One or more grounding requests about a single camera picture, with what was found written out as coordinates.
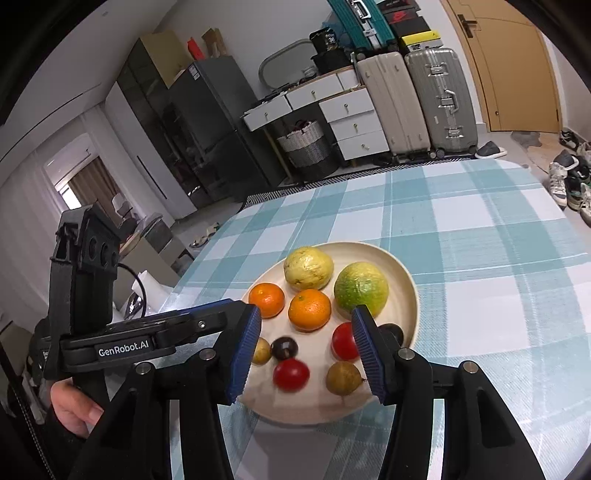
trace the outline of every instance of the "brown curtain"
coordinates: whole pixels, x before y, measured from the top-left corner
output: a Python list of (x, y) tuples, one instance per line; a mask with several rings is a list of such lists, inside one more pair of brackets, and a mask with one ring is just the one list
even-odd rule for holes
[(119, 188), (99, 157), (74, 175), (68, 185), (82, 205), (98, 202), (115, 225), (122, 222), (112, 203), (113, 197), (119, 193)]

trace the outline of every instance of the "tablecloth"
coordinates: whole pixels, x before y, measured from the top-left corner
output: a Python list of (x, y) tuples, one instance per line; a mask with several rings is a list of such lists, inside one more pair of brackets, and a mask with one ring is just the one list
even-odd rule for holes
[[(409, 269), (420, 295), (415, 350), (457, 366), (476, 361), (518, 420), (549, 480), (564, 478), (590, 441), (591, 264), (568, 220), (530, 173), (467, 160), (375, 174), (249, 207), (226, 222), (164, 309), (239, 299), (292, 249), (362, 241)], [(179, 349), (163, 364), (205, 345)], [(272, 424), (220, 407), (240, 480), (376, 478), (394, 407), (371, 403), (335, 423)], [(436, 401), (430, 478), (443, 457)], [(173, 475), (183, 477), (178, 426)]]

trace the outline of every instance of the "human hand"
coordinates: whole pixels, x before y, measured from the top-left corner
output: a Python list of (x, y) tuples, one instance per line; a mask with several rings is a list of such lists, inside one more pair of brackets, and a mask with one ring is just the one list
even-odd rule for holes
[(86, 423), (96, 425), (103, 409), (81, 390), (71, 378), (55, 382), (50, 391), (51, 404), (57, 419), (70, 432), (82, 438), (88, 437)]

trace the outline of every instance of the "beige round plate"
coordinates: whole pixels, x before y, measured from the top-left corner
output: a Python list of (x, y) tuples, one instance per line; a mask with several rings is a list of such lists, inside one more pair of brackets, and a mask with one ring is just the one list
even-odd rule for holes
[[(396, 323), (404, 332), (404, 346), (412, 347), (418, 331), (418, 294), (408, 270), (399, 260), (378, 247), (356, 242), (335, 242), (316, 245), (329, 254), (335, 263), (335, 273), (322, 291), (330, 298), (332, 315), (321, 329), (311, 333), (295, 330), (287, 317), (287, 309), (296, 291), (285, 281), (283, 260), (277, 262), (252, 285), (270, 282), (285, 292), (285, 308), (272, 319), (262, 321), (261, 336), (269, 343), (283, 335), (295, 339), (299, 346), (297, 358), (310, 368), (310, 380), (296, 393), (285, 393), (275, 387), (272, 380), (277, 361), (271, 358), (265, 365), (251, 365), (244, 393), (238, 400), (260, 416), (281, 423), (310, 425), (335, 421), (363, 407), (372, 394), (367, 382), (347, 397), (333, 395), (326, 389), (324, 379), (329, 367), (337, 361), (330, 348), (333, 331), (348, 318), (338, 311), (333, 286), (341, 270), (353, 262), (375, 264), (388, 280), (389, 296), (376, 323)], [(249, 291), (242, 301), (248, 302)], [(363, 378), (365, 372), (361, 360), (355, 362)]]

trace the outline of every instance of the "red tomato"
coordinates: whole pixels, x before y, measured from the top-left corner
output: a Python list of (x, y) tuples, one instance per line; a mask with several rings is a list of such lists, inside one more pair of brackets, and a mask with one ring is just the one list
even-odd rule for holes
[(333, 353), (341, 360), (355, 360), (359, 356), (351, 322), (342, 323), (335, 328), (331, 345)]
[(309, 378), (310, 369), (295, 358), (279, 362), (273, 370), (273, 383), (286, 392), (301, 390)]

